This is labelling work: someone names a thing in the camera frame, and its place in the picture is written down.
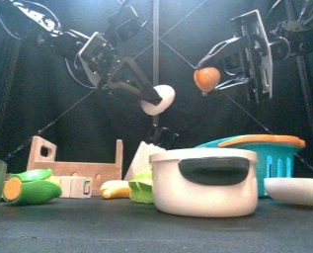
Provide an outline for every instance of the black table surface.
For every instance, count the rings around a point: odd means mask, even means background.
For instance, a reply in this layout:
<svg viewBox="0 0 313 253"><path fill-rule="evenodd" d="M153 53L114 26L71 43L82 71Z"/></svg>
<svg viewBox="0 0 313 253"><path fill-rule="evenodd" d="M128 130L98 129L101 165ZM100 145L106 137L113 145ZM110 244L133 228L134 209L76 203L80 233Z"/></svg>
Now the black table surface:
<svg viewBox="0 0 313 253"><path fill-rule="evenodd" d="M313 252L313 208L260 199L252 215L202 218L129 199L2 203L0 252Z"/></svg>

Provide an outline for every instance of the blue basket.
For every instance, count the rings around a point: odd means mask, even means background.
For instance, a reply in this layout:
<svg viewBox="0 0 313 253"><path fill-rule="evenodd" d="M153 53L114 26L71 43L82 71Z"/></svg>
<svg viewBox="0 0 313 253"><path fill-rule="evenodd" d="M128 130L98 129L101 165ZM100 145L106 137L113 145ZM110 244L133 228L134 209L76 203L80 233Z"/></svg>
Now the blue basket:
<svg viewBox="0 0 313 253"><path fill-rule="evenodd" d="M236 137L226 137L198 145L197 147L220 147L221 143ZM293 143L245 142L228 147L255 151L259 154L257 177L260 198L268 197L264 189L264 178L293 177L295 153L303 148Z"/></svg>

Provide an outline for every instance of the white plate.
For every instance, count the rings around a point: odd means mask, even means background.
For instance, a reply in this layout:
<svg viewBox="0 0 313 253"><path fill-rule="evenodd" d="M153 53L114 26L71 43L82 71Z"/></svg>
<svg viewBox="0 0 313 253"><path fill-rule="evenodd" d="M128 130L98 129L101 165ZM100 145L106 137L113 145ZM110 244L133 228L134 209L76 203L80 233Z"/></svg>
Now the white plate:
<svg viewBox="0 0 313 253"><path fill-rule="evenodd" d="M313 207L313 179L265 178L264 185L265 191L273 199Z"/></svg>

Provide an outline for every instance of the pot handle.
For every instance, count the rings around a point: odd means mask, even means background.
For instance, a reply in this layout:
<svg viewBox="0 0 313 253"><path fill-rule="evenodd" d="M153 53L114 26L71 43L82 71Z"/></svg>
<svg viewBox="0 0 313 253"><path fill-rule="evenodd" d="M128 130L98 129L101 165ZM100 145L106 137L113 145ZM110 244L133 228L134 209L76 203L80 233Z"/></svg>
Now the pot handle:
<svg viewBox="0 0 313 253"><path fill-rule="evenodd" d="M244 157L202 157L178 162L182 177L190 182L209 186L241 183L249 175L251 160Z"/></svg>

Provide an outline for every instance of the yellow banana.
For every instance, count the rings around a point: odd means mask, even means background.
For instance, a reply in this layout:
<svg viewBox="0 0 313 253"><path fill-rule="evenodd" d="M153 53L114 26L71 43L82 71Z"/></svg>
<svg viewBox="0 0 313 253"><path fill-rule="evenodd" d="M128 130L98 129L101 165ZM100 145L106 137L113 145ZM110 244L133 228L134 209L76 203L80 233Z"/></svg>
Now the yellow banana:
<svg viewBox="0 0 313 253"><path fill-rule="evenodd" d="M105 199L129 198L130 193L129 181L112 180L105 182L101 187L101 195Z"/></svg>

